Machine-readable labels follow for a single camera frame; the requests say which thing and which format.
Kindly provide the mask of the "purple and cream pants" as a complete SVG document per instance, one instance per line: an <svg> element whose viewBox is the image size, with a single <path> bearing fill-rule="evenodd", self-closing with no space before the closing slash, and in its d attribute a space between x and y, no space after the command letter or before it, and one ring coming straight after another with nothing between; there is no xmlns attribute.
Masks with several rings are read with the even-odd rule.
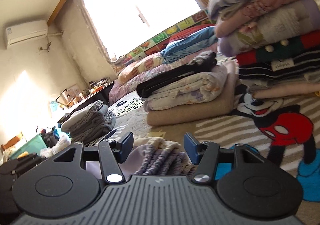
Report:
<svg viewBox="0 0 320 225"><path fill-rule="evenodd" d="M132 175L191 177L196 171L182 146L162 137L136 140L126 161L119 167L126 180Z"/></svg>

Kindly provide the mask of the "colourful folded clothes stack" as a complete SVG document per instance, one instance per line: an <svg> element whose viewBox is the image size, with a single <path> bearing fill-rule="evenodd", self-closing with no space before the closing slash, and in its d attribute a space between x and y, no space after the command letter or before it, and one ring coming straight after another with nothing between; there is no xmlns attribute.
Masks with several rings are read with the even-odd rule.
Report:
<svg viewBox="0 0 320 225"><path fill-rule="evenodd" d="M319 0L210 0L208 12L253 98L319 91Z"/></svg>

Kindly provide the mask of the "yellow folded garment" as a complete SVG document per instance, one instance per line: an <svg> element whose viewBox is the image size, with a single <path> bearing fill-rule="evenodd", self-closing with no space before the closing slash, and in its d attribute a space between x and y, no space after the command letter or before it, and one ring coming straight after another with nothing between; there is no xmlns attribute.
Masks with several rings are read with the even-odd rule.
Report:
<svg viewBox="0 0 320 225"><path fill-rule="evenodd" d="M29 152L25 151L25 152L19 154L17 158L22 158L22 157L25 157L25 156L28 156L28 155L29 155Z"/></svg>

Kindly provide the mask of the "green plastic bin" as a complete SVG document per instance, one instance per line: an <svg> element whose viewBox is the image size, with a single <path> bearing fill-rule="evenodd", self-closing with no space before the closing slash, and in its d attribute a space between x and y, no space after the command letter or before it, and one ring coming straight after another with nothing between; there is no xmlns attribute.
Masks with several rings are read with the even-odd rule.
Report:
<svg viewBox="0 0 320 225"><path fill-rule="evenodd" d="M19 147L10 157L9 159L16 159L20 154L27 152L29 154L31 153L37 153L40 155L40 151L42 149L47 148L45 142L42 139L42 136L40 134L37 134L35 137L27 141L25 144L23 144L21 147Z"/></svg>

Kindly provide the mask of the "white floral folded quilt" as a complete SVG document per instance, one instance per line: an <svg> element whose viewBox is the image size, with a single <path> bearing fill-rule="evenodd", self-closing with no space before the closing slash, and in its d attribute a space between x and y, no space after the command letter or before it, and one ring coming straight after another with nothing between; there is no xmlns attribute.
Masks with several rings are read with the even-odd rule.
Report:
<svg viewBox="0 0 320 225"><path fill-rule="evenodd" d="M41 149L40 156L50 158L64 148L67 148L70 144L71 138L68 135L62 135L55 146L53 146L52 148Z"/></svg>

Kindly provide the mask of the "black desk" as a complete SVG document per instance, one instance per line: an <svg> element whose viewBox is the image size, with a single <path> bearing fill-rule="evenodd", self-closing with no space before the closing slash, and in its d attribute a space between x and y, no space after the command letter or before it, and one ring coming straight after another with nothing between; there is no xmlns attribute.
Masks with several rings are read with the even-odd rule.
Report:
<svg viewBox="0 0 320 225"><path fill-rule="evenodd" d="M103 85L102 87L98 88L97 92L89 95L79 104L76 104L75 106L72 106L71 108L69 108L66 111L66 113L62 117L60 117L60 119L57 120L56 122L62 124L67 120L67 117L69 117L71 114L87 107L89 104L94 103L95 101L98 101L98 100L103 101L104 104L109 106L110 105L109 94L113 86L114 86L114 82L111 82L109 84Z"/></svg>

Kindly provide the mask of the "beige folded blanket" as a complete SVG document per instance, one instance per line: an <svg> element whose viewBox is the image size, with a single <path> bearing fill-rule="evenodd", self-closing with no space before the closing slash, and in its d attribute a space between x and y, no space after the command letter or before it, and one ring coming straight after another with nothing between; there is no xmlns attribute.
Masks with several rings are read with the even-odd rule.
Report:
<svg viewBox="0 0 320 225"><path fill-rule="evenodd" d="M236 62L225 62L227 79L222 93L210 102L180 105L171 109L151 111L146 115L150 126L163 126L192 122L230 113L234 108L235 85L238 79Z"/></svg>

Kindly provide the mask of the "pink purple long quilt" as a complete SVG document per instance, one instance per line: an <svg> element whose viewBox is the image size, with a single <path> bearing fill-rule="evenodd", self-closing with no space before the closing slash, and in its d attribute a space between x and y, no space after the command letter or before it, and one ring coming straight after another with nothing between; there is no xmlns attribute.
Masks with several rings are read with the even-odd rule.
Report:
<svg viewBox="0 0 320 225"><path fill-rule="evenodd" d="M148 70L146 72L143 72L135 76L133 79L129 80L125 84L119 84L118 81L116 80L109 94L110 105L113 105L115 102L119 101L121 98L123 98L125 95L129 94L130 92L135 91L139 83L147 81L148 79L151 79L157 74L160 74L162 72L166 72L168 70L177 68L181 65L185 65L188 62L190 62L194 57L199 55L201 52L205 52L205 51L212 51L217 53L217 45L213 44L209 48L202 49L198 52L192 53L191 55L185 56L171 64L163 63L162 65L157 66L156 68L153 68L151 70Z"/></svg>

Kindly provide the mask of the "floral white folded blanket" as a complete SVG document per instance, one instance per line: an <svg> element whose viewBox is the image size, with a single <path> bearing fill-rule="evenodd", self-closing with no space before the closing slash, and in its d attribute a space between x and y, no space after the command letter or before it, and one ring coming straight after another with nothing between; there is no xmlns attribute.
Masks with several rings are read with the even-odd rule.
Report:
<svg viewBox="0 0 320 225"><path fill-rule="evenodd" d="M223 91L227 76L226 66L218 64L211 72L200 72L184 77L154 91L144 100L144 110L160 111L179 105L210 102Z"/></svg>

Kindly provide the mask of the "cartoon print pillow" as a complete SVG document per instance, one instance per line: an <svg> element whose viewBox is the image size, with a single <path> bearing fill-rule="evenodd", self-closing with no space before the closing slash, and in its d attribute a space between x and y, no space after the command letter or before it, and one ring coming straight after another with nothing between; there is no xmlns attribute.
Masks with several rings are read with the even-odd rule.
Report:
<svg viewBox="0 0 320 225"><path fill-rule="evenodd" d="M121 73L118 75L118 83L125 84L135 76L156 68L164 63L164 58L160 52L149 55L139 61L133 62L126 66Z"/></svg>

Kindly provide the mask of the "black folded garment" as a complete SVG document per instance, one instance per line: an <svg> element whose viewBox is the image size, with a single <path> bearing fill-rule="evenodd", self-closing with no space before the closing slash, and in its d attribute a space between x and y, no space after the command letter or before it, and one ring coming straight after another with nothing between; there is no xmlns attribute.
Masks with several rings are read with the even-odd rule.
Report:
<svg viewBox="0 0 320 225"><path fill-rule="evenodd" d="M172 70L162 72L137 85L136 92L141 98L148 98L153 92L167 85L201 72L211 72L216 65L216 53L205 51L194 57L189 63Z"/></svg>

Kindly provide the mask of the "blue folded quilt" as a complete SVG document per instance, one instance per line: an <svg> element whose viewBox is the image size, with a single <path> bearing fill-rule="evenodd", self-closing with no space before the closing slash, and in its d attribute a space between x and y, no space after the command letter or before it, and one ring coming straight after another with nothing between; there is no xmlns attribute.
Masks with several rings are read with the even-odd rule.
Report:
<svg viewBox="0 0 320 225"><path fill-rule="evenodd" d="M171 64L192 53L209 48L215 43L217 43L215 26L208 26L192 33L188 37L170 42L161 51L161 56L165 64Z"/></svg>

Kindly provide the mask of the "colourful alphabet foam mat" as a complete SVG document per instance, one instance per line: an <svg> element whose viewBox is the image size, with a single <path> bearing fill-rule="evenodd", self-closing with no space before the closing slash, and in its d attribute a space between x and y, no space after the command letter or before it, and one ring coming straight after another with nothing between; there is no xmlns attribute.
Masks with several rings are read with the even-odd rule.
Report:
<svg viewBox="0 0 320 225"><path fill-rule="evenodd" d="M136 62L153 53L162 51L169 43L169 39L176 33L179 33L190 27L203 24L214 24L215 22L215 20L210 19L208 10L202 9L199 12L192 14L184 20L158 33L143 44L140 44L140 46L136 47L129 53L123 55L122 57L111 63L113 65L128 66L132 62Z"/></svg>

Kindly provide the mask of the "red folded blanket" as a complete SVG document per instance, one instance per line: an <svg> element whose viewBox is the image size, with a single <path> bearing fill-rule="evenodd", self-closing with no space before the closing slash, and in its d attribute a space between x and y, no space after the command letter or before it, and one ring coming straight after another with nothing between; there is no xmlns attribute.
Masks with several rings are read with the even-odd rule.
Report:
<svg viewBox="0 0 320 225"><path fill-rule="evenodd" d="M182 31L172 35L169 38L169 42L175 42L177 40L181 40L181 39L187 38L191 34L197 32L197 31L199 31L201 29L204 29L206 27L211 27L211 26L215 26L215 24L201 24L201 25L189 27L188 29L182 30Z"/></svg>

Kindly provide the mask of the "white air conditioner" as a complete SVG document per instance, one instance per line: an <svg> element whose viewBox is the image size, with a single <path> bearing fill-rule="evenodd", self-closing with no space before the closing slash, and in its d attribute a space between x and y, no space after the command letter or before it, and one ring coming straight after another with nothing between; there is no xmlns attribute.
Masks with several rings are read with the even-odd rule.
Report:
<svg viewBox="0 0 320 225"><path fill-rule="evenodd" d="M38 40L48 35L48 25L45 20L22 23L9 26L5 29L5 42L7 49L13 45L30 40Z"/></svg>

